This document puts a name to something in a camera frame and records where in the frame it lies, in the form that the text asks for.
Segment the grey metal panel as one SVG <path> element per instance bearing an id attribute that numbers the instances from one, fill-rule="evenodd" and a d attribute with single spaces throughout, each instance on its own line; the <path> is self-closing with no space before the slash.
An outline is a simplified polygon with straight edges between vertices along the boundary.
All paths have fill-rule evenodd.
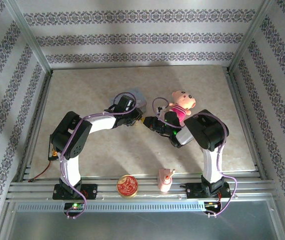
<path id="1" fill-rule="evenodd" d="M 19 212 L 9 240 L 278 240 L 271 220 L 242 213 L 207 218 L 200 212 L 62 213 Z"/>

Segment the pale blue cartoon box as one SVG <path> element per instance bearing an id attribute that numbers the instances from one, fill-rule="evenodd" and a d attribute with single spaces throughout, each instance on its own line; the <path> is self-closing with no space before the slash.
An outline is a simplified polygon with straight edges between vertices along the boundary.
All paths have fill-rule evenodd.
<path id="1" fill-rule="evenodd" d="M 117 95 L 111 97 L 109 99 L 110 104 L 118 104 L 122 96 L 129 96 L 133 99 L 133 96 L 136 99 L 136 107 L 139 108 L 142 113 L 144 114 L 147 110 L 147 101 L 146 98 L 144 97 L 143 93 L 138 87 L 133 87 L 130 89 L 127 89 L 121 93 L 118 93 Z"/>

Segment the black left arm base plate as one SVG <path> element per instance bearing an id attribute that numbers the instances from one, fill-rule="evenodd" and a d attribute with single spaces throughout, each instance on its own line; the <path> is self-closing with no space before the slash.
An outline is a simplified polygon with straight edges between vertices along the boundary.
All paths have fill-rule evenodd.
<path id="1" fill-rule="evenodd" d="M 95 200 L 98 192 L 97 184 L 82 184 L 78 190 L 87 200 Z M 83 197 L 73 189 L 65 189 L 61 184 L 56 184 L 52 194 L 53 200 L 82 200 Z"/>

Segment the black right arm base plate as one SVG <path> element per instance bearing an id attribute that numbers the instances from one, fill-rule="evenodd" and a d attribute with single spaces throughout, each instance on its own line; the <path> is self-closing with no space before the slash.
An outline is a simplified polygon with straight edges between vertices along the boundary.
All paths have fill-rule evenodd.
<path id="1" fill-rule="evenodd" d="M 232 195 L 227 182 L 224 182 L 222 186 L 214 188 L 212 191 L 200 182 L 186 183 L 185 188 L 188 199 L 218 198 L 219 194 L 222 198 L 230 198 Z"/>

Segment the pink plush doll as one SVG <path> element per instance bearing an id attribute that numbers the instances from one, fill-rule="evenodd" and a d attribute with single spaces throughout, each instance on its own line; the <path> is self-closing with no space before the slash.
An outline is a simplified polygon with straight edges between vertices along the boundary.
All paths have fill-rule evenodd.
<path id="1" fill-rule="evenodd" d="M 169 103 L 169 111 L 175 112 L 179 123 L 184 126 L 186 117 L 192 114 L 191 109 L 196 106 L 195 98 L 184 90 L 177 90 L 171 94 L 173 102 Z"/>

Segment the aluminium frame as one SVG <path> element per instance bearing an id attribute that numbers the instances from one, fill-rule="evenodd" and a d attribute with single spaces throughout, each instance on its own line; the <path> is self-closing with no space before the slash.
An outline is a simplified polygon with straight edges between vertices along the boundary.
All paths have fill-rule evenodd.
<path id="1" fill-rule="evenodd" d="M 52 69 L 89 69 L 89 68 L 124 68 L 137 66 L 164 66 L 164 65 L 222 65 L 229 66 L 234 63 L 234 59 L 240 54 L 240 48 L 245 38 L 251 33 L 245 33 L 254 26 L 257 20 L 256 16 L 262 14 L 262 0 L 5 0 L 9 5 L 12 3 L 13 16 L 17 16 L 20 21 L 22 15 L 25 21 L 22 27 L 28 27 L 31 31 L 31 39 L 40 47 L 41 53 L 44 55 L 46 62 Z M 196 220 L 192 222 L 189 231 L 183 233 L 175 232 L 175 237 L 170 239 L 178 239 L 181 236 L 191 234 L 191 239 L 205 239 L 209 233 L 222 233 L 227 230 L 225 237 L 220 239 L 229 240 L 254 240 L 254 234 L 258 234 L 258 227 L 263 227 L 263 218 L 267 219 L 266 229 L 261 228 L 261 239 L 263 240 L 285 240 L 285 216 L 280 204 L 280 200 L 276 198 L 274 212 L 271 208 L 272 195 L 267 193 L 271 191 L 269 188 L 258 188 L 266 185 L 273 187 L 272 182 L 267 180 L 259 180 L 254 178 L 254 173 L 236 172 L 236 177 L 240 183 L 238 187 L 240 192 L 236 194 L 234 201 L 267 201 L 269 202 L 269 210 L 266 215 L 262 214 L 260 223 L 258 220 L 250 220 L 250 212 L 236 214 L 236 210 L 228 210 L 230 216 L 237 217 L 231 220 L 228 215 L 218 217 L 218 220 Z M 177 188 L 178 183 L 182 180 L 200 180 L 194 178 L 175 178 L 174 186 L 168 193 L 161 193 L 156 188 L 155 176 L 138 175 L 139 189 L 138 195 L 132 200 L 121 200 L 120 195 L 116 193 L 116 187 L 112 186 L 112 180 L 115 179 L 89 179 L 97 180 L 97 183 L 103 185 L 98 189 L 103 190 L 104 187 L 109 191 L 102 191 L 103 195 L 98 194 L 98 202 L 110 202 L 106 204 L 95 203 L 91 210 L 103 211 L 103 208 L 94 208 L 98 205 L 107 207 L 118 207 L 119 210 L 129 210 L 139 213 L 147 210 L 155 210 L 152 207 L 159 207 L 158 211 L 167 212 L 175 210 L 172 206 L 187 207 L 191 203 L 181 202 L 200 202 L 201 200 L 187 200 L 185 191 Z M 21 230 L 21 236 L 16 239 L 29 240 L 29 233 L 33 239 L 37 240 L 36 223 L 45 224 L 40 233 L 45 238 L 48 234 L 63 234 L 62 230 L 71 230 L 71 224 L 74 221 L 63 220 L 66 227 L 59 226 L 58 230 L 54 230 L 58 226 L 58 219 L 51 220 L 43 217 L 44 220 L 36 221 L 36 217 L 32 217 L 26 227 L 14 229 L 14 225 L 9 226 L 9 218 L 14 216 L 16 212 L 37 211 L 49 213 L 59 210 L 58 203 L 62 200 L 53 199 L 41 200 L 41 192 L 31 191 L 27 197 L 34 197 L 31 202 L 25 198 L 23 202 L 16 201 L 16 208 L 12 209 L 13 213 L 9 213 L 12 206 L 8 202 L 3 207 L 3 213 L 0 221 L 0 240 L 9 240 L 14 236 L 14 230 Z M 142 203 L 111 203 L 111 202 L 142 202 Z"/>

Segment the pink toy bottle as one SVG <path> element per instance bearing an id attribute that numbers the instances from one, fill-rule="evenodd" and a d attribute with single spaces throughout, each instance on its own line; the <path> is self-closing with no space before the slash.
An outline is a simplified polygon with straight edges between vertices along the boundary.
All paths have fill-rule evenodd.
<path id="1" fill-rule="evenodd" d="M 158 189 L 166 193 L 170 190 L 173 183 L 173 175 L 176 173 L 175 169 L 160 168 L 157 175 Z"/>

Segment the round red gold tin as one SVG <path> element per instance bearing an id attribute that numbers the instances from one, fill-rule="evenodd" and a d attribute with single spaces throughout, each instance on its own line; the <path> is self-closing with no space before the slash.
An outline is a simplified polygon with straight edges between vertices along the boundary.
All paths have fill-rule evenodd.
<path id="1" fill-rule="evenodd" d="M 123 198 L 132 198 L 138 192 L 138 181 L 132 175 L 123 175 L 116 184 L 117 192 Z"/>

